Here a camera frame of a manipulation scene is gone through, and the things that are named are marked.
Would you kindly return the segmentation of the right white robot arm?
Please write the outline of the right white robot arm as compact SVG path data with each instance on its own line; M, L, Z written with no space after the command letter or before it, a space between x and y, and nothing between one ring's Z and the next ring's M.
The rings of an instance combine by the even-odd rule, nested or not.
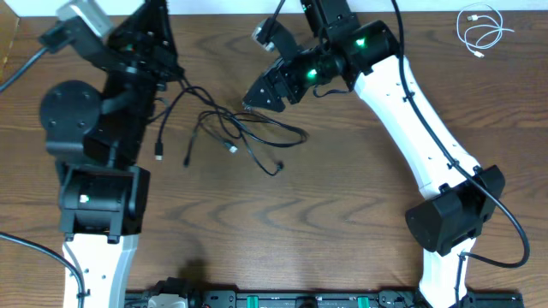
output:
M281 112L307 90L341 77L383 123L403 154L422 202L405 215L423 249L419 291L432 307L469 300L467 261L504 187L499 168L482 168L442 123L417 86L400 44L382 21L361 24L344 1L305 1L302 8L319 44L299 46L275 16L253 39L278 59L249 88L247 107Z

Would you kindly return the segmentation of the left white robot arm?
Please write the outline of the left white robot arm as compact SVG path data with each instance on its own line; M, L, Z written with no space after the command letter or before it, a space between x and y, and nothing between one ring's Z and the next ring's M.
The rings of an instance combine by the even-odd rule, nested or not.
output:
M53 86L40 120L60 181L66 307L121 307L142 229L150 174L136 163L158 92L181 80L168 6L142 3L114 26L93 1L71 1L40 37L51 53L71 46L106 75Z

